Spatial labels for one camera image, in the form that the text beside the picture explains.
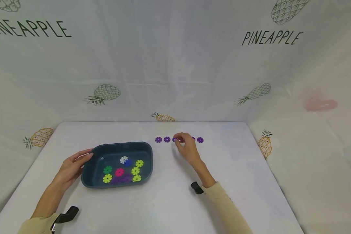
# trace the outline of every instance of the tabletop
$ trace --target tabletop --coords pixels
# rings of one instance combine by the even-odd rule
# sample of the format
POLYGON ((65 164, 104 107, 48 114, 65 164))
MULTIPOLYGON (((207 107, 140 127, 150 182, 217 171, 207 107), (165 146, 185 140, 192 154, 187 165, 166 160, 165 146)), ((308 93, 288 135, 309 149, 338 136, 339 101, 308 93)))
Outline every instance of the tabletop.
POLYGON ((109 143, 145 141, 153 149, 148 182, 110 189, 89 189, 78 179, 58 212, 80 211, 58 233, 224 233, 204 194, 190 188, 200 182, 173 141, 188 132, 213 177, 225 188, 253 233, 303 233, 244 122, 64 122, 35 160, 0 213, 0 234, 13 234, 28 219, 62 161, 77 151, 109 143))

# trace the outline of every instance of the pineapple text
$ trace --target pineapple text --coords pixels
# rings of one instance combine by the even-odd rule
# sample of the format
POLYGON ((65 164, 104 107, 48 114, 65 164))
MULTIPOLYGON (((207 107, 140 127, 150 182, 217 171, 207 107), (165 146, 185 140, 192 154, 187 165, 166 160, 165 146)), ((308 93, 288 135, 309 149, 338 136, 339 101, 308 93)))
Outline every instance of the pineapple text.
POLYGON ((66 32, 66 28, 62 26, 63 21, 56 21, 55 23, 49 23, 37 20, 25 22, 10 22, 10 20, 0 20, 0 34, 5 35, 16 35, 18 37, 40 37, 40 36, 56 36, 56 37, 71 37, 66 32))
POLYGON ((263 32, 262 30, 260 32, 259 31, 247 32, 242 42, 242 45, 244 45, 244 42, 247 42, 247 45, 250 45, 250 43, 252 45, 254 42, 255 44, 259 44, 259 45, 264 45, 267 42, 269 42, 269 44, 274 44, 275 42, 277 42, 277 44, 280 44, 282 42, 284 44, 293 45, 295 44, 294 42, 299 39, 299 35, 303 33, 303 32, 299 32, 298 34, 296 34, 294 33, 294 31, 284 32, 282 30, 279 30, 278 32, 274 31, 268 37, 269 35, 268 33, 270 31, 264 31, 264 33, 262 32, 263 32))

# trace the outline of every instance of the white curtain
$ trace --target white curtain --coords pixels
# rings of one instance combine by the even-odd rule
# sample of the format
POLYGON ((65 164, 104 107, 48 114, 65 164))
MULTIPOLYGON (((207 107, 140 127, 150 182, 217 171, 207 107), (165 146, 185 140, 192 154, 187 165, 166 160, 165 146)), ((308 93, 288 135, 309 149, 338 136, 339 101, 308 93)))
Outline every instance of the white curtain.
POLYGON ((62 121, 245 121, 304 231, 351 233, 351 0, 0 1, 0 209, 62 121))

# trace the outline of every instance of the beige sleeve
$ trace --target beige sleeve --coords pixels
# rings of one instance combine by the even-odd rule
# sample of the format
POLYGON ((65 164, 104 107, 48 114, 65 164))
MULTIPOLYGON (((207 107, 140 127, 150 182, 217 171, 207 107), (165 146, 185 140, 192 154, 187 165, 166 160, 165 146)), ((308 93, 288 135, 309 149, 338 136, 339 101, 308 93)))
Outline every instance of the beige sleeve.
POLYGON ((53 214, 48 218, 32 218, 23 222, 17 234, 52 234, 51 226, 59 214, 53 214))
POLYGON ((219 182, 210 188, 201 188, 212 202, 228 234, 252 234, 246 220, 219 182))

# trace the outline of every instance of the person's left hand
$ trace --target person's left hand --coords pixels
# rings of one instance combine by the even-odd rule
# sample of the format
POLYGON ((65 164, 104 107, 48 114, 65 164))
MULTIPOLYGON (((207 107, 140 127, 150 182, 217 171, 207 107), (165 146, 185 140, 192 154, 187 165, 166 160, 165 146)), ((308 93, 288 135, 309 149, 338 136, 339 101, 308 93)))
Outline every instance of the person's left hand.
POLYGON ((92 149, 79 151, 78 153, 65 159, 60 170, 55 175, 52 183, 60 186, 63 191, 66 191, 82 173, 82 166, 91 159, 92 149))

